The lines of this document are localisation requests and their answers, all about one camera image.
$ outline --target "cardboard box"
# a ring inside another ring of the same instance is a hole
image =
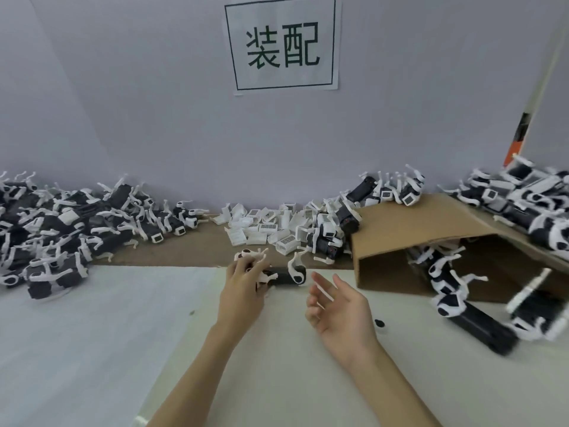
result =
[[[357,286],[363,289],[433,296],[427,279],[408,264],[405,249],[457,238],[468,243],[453,263],[459,275],[486,275],[469,285],[469,301],[507,302],[544,266],[554,271],[543,289],[569,298],[569,262],[528,242],[522,233],[491,215],[445,195],[423,195],[413,207],[389,202],[358,210],[363,217],[352,235]]]

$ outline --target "pile of devices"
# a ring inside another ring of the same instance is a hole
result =
[[[538,290],[551,270],[543,271],[531,280],[506,305],[510,322],[500,323],[466,301],[468,284],[473,280],[487,281],[475,274],[459,276],[452,262],[461,258],[464,246],[416,246],[407,250],[410,264],[418,265],[432,288],[437,292],[432,304],[439,315],[448,318],[473,335],[493,352],[508,355],[519,340],[546,339],[553,341],[569,323],[569,303],[551,293]]]
[[[158,207],[141,190],[120,179],[101,191],[38,188],[35,173],[12,179],[0,175],[0,285],[25,282],[32,298],[77,286],[88,276],[95,258],[112,258],[123,245],[161,243],[164,235],[181,236],[186,228],[206,222],[202,209],[178,202],[172,210]]]
[[[569,171],[541,170],[514,154],[498,174],[475,169],[459,188],[440,188],[465,204],[493,213],[496,221],[569,261]]]
[[[228,225],[225,231],[233,246],[270,243],[284,255],[302,249],[310,251],[315,260],[331,265],[343,253],[351,253],[347,239],[359,229],[362,218],[358,208],[388,201],[409,207],[419,201],[425,179],[408,167],[414,176],[396,172],[395,180],[389,174],[383,177],[381,172],[376,180],[365,172],[352,191],[312,200],[302,209],[297,209],[296,204],[282,204],[278,209],[248,211],[242,204],[226,204],[222,213],[211,220]]]

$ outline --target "left hand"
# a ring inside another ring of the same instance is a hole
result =
[[[265,305],[268,285],[257,283],[260,273],[270,266],[267,257],[257,262],[246,255],[227,267],[225,287],[219,299],[217,326],[237,344],[257,320]]]

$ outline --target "chinese characters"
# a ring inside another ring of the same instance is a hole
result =
[[[309,56],[309,45],[313,43],[318,43],[318,22],[305,22],[300,24],[290,24],[282,26],[283,30],[283,52],[285,56],[284,67],[288,68],[291,64],[298,64],[302,66],[315,66],[320,62],[320,57]],[[311,39],[304,39],[304,45],[302,42],[303,30],[306,30],[305,36],[308,34],[312,36]],[[248,56],[254,56],[252,61],[249,63],[250,66],[255,65],[257,69],[262,68],[266,64],[270,66],[279,68],[281,63],[277,63],[277,54],[281,53],[280,49],[275,49],[277,45],[277,35],[278,31],[271,31],[269,26],[265,26],[265,31],[258,31],[257,27],[254,27],[253,33],[251,34],[247,31],[247,37],[252,39],[247,43],[247,48],[250,50],[247,52]],[[259,36],[264,40],[259,43]]]

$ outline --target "right hand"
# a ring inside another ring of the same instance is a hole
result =
[[[372,311],[367,298],[334,274],[336,286],[318,273],[306,299],[306,319],[322,338],[322,342],[338,363],[349,373],[360,364],[373,359],[380,351],[375,336]]]

